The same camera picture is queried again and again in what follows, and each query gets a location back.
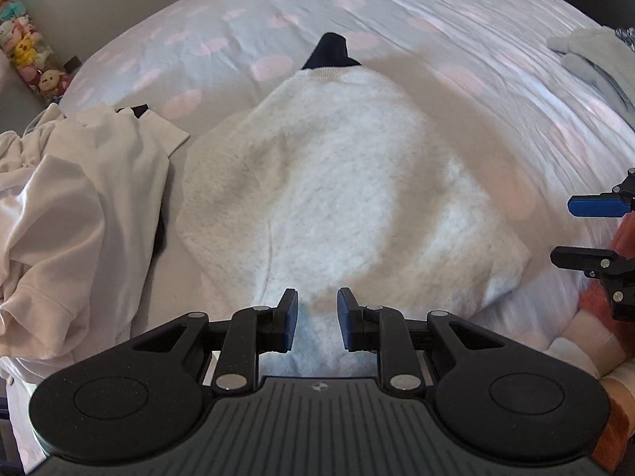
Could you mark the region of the light grey printed sweatshirt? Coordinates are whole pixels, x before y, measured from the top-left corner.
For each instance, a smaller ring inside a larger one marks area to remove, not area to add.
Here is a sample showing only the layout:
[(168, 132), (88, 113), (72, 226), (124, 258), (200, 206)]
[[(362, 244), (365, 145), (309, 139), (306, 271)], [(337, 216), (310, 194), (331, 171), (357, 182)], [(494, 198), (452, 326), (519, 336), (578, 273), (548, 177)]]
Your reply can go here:
[(364, 67), (301, 70), (187, 154), (175, 227), (230, 307), (299, 294), (264, 373), (371, 372), (347, 353), (336, 294), (411, 318), (471, 317), (516, 288), (529, 249), (399, 86)]

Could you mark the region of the red sleeve of operator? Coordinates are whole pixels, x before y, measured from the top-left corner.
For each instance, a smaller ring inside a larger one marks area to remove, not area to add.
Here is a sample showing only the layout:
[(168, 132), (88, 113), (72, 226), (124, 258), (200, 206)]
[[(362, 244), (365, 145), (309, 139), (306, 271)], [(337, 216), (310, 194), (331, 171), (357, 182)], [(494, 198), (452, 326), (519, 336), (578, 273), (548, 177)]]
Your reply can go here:
[[(608, 250), (634, 259), (634, 215), (626, 215)], [(578, 300), (578, 312), (546, 350), (597, 379), (610, 400), (607, 426), (593, 460), (612, 473), (634, 437), (634, 323), (611, 317), (600, 283), (591, 279)]]

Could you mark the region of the beige fleece garment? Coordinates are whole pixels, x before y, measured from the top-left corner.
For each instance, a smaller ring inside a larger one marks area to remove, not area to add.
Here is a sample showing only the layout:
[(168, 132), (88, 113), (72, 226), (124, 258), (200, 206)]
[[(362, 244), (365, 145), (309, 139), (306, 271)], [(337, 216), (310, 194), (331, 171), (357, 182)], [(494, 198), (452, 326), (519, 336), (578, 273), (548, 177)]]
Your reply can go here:
[(614, 29), (579, 28), (569, 36), (547, 39), (547, 47), (561, 56), (567, 71), (594, 87), (634, 128), (634, 52)]

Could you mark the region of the dark floral garment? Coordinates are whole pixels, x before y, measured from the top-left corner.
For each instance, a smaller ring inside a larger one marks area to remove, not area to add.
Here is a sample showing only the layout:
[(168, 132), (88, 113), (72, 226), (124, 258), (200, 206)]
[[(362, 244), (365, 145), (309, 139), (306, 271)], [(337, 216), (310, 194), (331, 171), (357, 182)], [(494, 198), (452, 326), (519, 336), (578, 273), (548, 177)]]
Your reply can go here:
[(616, 37), (622, 41), (630, 50), (635, 52), (635, 28), (617, 28), (615, 30)]

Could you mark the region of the cream white garment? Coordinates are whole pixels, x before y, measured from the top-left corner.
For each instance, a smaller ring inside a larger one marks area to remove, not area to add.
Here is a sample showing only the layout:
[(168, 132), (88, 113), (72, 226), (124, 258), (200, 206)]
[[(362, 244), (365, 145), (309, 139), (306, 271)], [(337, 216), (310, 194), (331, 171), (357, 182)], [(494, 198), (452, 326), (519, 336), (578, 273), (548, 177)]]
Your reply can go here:
[(28, 417), (53, 373), (129, 338), (171, 155), (189, 136), (145, 106), (49, 106), (1, 135), (1, 375), (25, 470)]

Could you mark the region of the pink polka dot bedsheet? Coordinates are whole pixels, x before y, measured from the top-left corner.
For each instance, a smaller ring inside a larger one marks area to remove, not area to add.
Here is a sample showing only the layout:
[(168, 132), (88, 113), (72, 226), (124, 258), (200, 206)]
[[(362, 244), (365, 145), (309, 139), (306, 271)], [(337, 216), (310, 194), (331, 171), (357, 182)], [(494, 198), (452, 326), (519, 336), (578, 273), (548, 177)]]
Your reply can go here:
[(480, 320), (542, 349), (585, 283), (551, 267), (550, 250), (604, 247), (617, 227), (570, 216), (567, 200), (610, 189), (634, 163), (633, 129), (547, 45), (591, 26), (562, 0), (180, 0), (93, 54), (62, 109), (145, 103), (200, 135), (340, 33), (435, 121), (529, 246), (523, 285)]

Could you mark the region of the dark navy garment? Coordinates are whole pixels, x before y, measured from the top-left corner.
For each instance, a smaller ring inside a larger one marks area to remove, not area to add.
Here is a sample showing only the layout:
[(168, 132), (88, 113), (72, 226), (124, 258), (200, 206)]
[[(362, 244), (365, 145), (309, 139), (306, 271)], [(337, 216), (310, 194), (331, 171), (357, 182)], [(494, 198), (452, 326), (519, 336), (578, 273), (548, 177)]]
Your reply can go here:
[(303, 70), (316, 70), (325, 68), (352, 68), (360, 63), (349, 56), (346, 38), (338, 33), (326, 32), (319, 39), (313, 52), (302, 66)]

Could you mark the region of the plush toy storage tube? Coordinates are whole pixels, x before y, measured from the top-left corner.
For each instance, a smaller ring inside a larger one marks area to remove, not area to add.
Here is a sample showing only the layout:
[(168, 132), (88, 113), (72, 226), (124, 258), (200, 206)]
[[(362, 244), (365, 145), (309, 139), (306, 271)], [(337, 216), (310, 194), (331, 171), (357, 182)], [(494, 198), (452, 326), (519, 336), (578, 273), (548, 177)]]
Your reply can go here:
[(1, 0), (1, 51), (35, 95), (46, 102), (58, 102), (65, 95), (72, 75), (21, 0)]

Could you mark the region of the black wall socket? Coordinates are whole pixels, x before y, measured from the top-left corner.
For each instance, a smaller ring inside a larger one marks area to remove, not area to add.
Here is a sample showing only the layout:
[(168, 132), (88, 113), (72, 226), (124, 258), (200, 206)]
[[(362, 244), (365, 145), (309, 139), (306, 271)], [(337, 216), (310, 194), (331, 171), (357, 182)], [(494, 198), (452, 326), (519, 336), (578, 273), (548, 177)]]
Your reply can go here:
[(73, 73), (73, 72), (77, 71), (78, 69), (80, 69), (81, 66), (82, 66), (82, 62), (80, 61), (80, 58), (77, 57), (77, 56), (71, 57), (63, 65), (63, 67), (65, 68), (65, 71), (67, 71), (68, 73)]

